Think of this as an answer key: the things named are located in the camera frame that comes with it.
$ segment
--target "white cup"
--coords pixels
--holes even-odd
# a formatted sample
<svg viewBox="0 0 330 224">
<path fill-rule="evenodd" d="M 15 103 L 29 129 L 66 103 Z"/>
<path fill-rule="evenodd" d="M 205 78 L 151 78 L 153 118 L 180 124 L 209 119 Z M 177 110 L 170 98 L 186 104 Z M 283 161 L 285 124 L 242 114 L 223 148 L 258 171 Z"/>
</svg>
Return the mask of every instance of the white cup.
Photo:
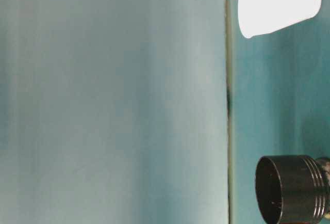
<svg viewBox="0 0 330 224">
<path fill-rule="evenodd" d="M 246 38 L 268 34 L 314 17 L 322 0 L 238 0 L 238 22 Z"/>
</svg>

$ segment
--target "black cylindrical object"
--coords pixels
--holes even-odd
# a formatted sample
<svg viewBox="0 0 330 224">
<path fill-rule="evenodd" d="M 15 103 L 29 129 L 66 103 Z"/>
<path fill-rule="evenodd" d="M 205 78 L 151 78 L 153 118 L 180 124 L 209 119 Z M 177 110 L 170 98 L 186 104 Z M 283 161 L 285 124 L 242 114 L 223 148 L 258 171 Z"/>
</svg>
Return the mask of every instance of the black cylindrical object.
<svg viewBox="0 0 330 224">
<path fill-rule="evenodd" d="M 330 160 L 264 156 L 256 169 L 256 195 L 267 224 L 317 224 L 329 213 Z"/>
</svg>

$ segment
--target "light blue panel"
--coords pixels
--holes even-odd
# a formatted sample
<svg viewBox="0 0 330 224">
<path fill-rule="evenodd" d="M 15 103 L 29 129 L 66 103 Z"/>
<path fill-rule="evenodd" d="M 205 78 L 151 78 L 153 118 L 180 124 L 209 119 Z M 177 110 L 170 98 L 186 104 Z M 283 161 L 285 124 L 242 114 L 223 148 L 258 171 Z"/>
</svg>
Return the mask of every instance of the light blue panel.
<svg viewBox="0 0 330 224">
<path fill-rule="evenodd" d="M 330 156 L 329 6 L 323 0 L 315 18 L 246 39 L 237 0 L 228 0 L 233 224 L 263 223 L 254 191 L 261 156 Z"/>
<path fill-rule="evenodd" d="M 227 223 L 224 0 L 0 0 L 1 223 Z"/>
<path fill-rule="evenodd" d="M 151 0 L 151 223 L 228 223 L 224 0 Z"/>
</svg>

